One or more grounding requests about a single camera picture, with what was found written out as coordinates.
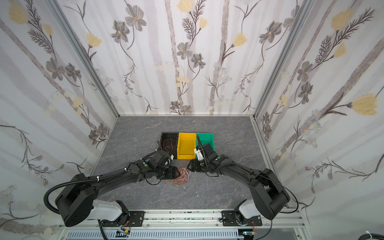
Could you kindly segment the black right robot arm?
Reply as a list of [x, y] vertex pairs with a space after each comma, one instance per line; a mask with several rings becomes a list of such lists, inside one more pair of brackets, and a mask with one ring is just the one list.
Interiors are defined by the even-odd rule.
[[237, 205], [231, 217], [223, 217], [223, 222], [246, 226], [253, 217], [262, 216], [273, 220], [279, 213], [291, 214], [298, 210], [296, 207], [289, 212], [283, 211], [291, 200], [290, 196], [294, 194], [281, 184], [270, 169], [260, 171], [247, 168], [226, 155], [216, 153], [211, 154], [205, 161], [191, 160], [187, 169], [196, 173], [211, 173], [213, 177], [227, 176], [249, 188], [252, 199]]

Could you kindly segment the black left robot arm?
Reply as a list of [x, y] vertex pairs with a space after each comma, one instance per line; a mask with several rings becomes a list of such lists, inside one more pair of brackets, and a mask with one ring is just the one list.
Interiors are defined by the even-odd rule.
[[173, 158], [165, 151], [156, 150], [114, 172], [87, 177], [74, 176], [71, 181], [49, 189], [43, 201], [53, 213], [59, 214], [66, 227], [85, 220], [98, 220], [111, 226], [123, 226], [132, 215], [122, 201], [99, 201], [98, 197], [127, 184], [148, 180], [175, 180], [181, 174], [172, 165]]

